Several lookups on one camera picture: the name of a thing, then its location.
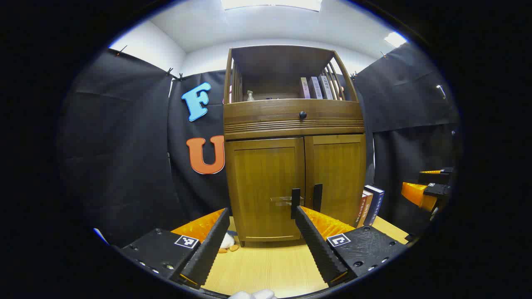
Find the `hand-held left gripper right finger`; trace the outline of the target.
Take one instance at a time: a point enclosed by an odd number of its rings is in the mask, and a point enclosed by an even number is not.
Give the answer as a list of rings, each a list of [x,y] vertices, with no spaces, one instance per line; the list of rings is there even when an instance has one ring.
[[[408,248],[372,226],[354,228],[304,206],[294,208],[294,219],[329,287],[366,276]]]

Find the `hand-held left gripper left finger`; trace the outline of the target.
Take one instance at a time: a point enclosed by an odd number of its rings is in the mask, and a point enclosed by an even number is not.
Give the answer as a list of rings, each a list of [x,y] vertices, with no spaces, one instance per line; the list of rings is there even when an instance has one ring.
[[[153,229],[118,252],[163,280],[200,289],[228,227],[229,211],[222,208],[172,231]]]

